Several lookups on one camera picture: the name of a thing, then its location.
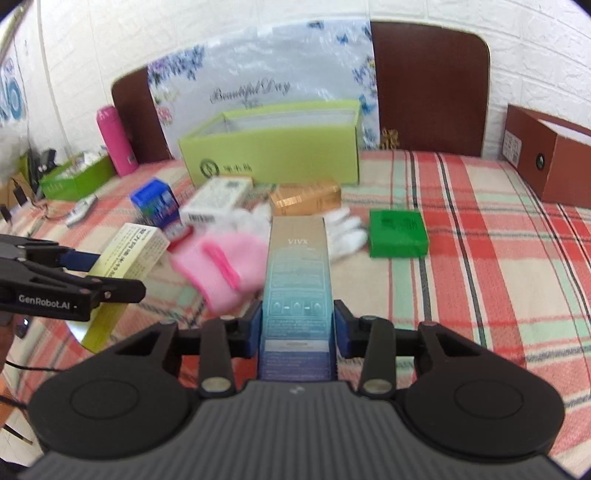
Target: teal gradient box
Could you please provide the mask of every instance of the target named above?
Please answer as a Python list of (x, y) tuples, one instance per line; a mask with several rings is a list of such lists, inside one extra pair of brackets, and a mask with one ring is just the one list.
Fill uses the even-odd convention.
[(336, 379), (336, 347), (324, 219), (275, 217), (263, 295), (258, 378)]

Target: brown box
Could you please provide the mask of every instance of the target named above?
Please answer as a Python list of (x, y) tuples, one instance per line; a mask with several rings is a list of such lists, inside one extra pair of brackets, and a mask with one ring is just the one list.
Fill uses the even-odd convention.
[(273, 215), (312, 215), (340, 207), (340, 185), (333, 180), (284, 183), (269, 195)]
[[(30, 199), (34, 197), (33, 191), (31, 190), (31, 187), (25, 180), (25, 177), (22, 176), (22, 173), (16, 173), (12, 176), (12, 178), (15, 179), (17, 183), (21, 186), (22, 191), (25, 193), (25, 195), (27, 195), (27, 197), (29, 197)], [(16, 205), (18, 205), (17, 198), (14, 196), (13, 193), (14, 189), (15, 186), (11, 180), (8, 180), (8, 183), (5, 183), (4, 185), (0, 186), (0, 203), (3, 203), (6, 206), (8, 206), (8, 210), (11, 210), (13, 207), (16, 207)]]
[(591, 130), (509, 105), (503, 157), (543, 202), (591, 208)]

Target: bed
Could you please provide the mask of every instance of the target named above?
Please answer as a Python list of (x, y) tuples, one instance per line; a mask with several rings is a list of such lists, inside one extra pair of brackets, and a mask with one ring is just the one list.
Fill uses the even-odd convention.
[[(583, 473), (591, 466), (591, 211), (542, 204), (511, 165), (475, 157), (366, 152), (360, 173), (359, 186), (343, 187), (353, 213), (366, 222), (372, 208), (418, 209), (430, 251), (423, 259), (372, 260), (366, 250), (345, 258), (331, 266), (333, 297), (355, 315), (385, 317), (400, 328), (440, 322), (543, 377), (566, 406), (551, 454), (573, 473)], [(85, 222), (70, 230), (46, 222), (36, 237), (101, 252), (125, 222), (137, 219), (129, 192), (155, 176), (181, 200), (193, 191), (182, 162), (145, 164), (101, 188)], [(258, 189), (251, 201), (263, 193)], [(40, 215), (32, 207), (20, 214), (15, 232), (26, 233)], [(146, 285), (145, 300), (127, 308), (111, 343), (163, 319), (194, 328), (209, 317), (199, 293), (166, 258)], [(89, 355), (64, 322), (37, 319), (9, 359), (67, 368)], [(184, 361), (182, 382), (195, 382), (197, 361)], [(236, 359), (234, 367), (239, 382), (254, 375), (253, 361)], [(358, 359), (339, 360), (340, 379), (355, 384), (360, 370)], [(27, 401), (52, 374), (6, 367), (4, 375), (14, 396)], [(399, 386), (412, 381), (412, 360), (399, 358)]]

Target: pink water bottle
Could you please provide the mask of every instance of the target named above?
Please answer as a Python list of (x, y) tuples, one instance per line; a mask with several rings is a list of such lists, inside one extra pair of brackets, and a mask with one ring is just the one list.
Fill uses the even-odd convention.
[(99, 109), (96, 113), (96, 123), (119, 176), (124, 177), (135, 172), (138, 161), (127, 140), (117, 109), (113, 105)]

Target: plastic sheet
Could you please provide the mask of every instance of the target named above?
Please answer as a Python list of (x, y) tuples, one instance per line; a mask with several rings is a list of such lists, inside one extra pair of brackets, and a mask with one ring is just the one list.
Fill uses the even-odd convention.
[(246, 30), (148, 65), (173, 156), (178, 139), (222, 112), (272, 103), (358, 99), (366, 148), (379, 144), (369, 21), (339, 19)]

